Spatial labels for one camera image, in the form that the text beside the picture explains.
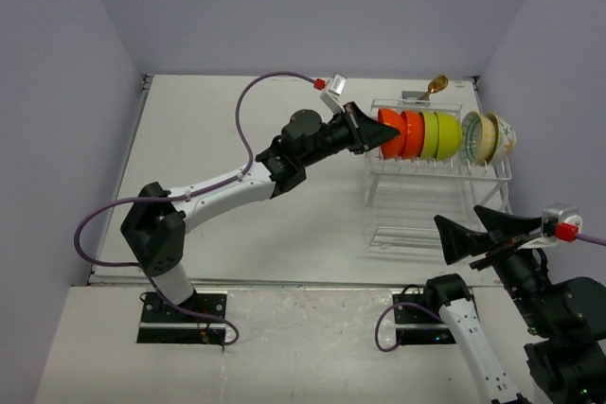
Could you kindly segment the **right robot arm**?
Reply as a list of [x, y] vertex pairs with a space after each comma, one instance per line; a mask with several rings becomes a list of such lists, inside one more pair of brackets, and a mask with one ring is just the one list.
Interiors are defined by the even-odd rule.
[[472, 296], [457, 274], [427, 281], [424, 314], [444, 322], [464, 355], [484, 403], [602, 403], [605, 400], [605, 286], [579, 276], [554, 282], [546, 249], [583, 237], [574, 206], [554, 205], [536, 218], [477, 205], [483, 228], [471, 230], [441, 215], [434, 222], [444, 260], [491, 269], [510, 298], [498, 334], [521, 335], [536, 395], [523, 396], [499, 364]]

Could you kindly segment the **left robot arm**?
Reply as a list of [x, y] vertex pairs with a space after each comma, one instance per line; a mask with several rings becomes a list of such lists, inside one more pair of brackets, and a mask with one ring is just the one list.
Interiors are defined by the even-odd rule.
[[399, 134], [354, 102], [329, 122], [313, 110], [299, 110], [268, 149], [231, 175], [173, 189], [159, 183], [144, 186], [120, 226], [121, 235], [164, 300], [163, 310], [177, 322], [187, 321], [197, 308], [195, 289], [182, 265], [191, 230], [248, 203], [293, 190], [305, 181], [307, 167], [334, 154], [363, 154]]

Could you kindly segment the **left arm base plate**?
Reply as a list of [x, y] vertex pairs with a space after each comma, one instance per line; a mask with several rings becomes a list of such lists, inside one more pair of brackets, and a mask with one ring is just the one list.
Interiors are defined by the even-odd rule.
[[227, 341], [225, 324], [203, 322], [175, 311], [153, 291], [141, 293], [139, 300], [138, 344], [224, 345]]

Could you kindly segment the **orange bowl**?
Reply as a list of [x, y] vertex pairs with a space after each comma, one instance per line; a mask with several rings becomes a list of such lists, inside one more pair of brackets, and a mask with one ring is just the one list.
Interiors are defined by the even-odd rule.
[[390, 139], [381, 145], [384, 160], [400, 157], [406, 144], [407, 126], [404, 118], [397, 111], [381, 108], [378, 111], [378, 121], [392, 132]]
[[419, 112], [404, 111], [401, 113], [406, 125], [406, 139], [401, 152], [402, 159], [418, 158], [423, 148], [425, 124]]

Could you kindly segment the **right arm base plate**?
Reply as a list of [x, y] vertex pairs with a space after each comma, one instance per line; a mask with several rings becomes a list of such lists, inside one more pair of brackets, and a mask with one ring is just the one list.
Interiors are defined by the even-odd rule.
[[[416, 285], [406, 286], [392, 294], [392, 301], [412, 303], [430, 309], [424, 295], [424, 288]], [[448, 327], [420, 309], [398, 306], [392, 311], [395, 322], [397, 343], [405, 345], [448, 345], [455, 344], [455, 338]]]

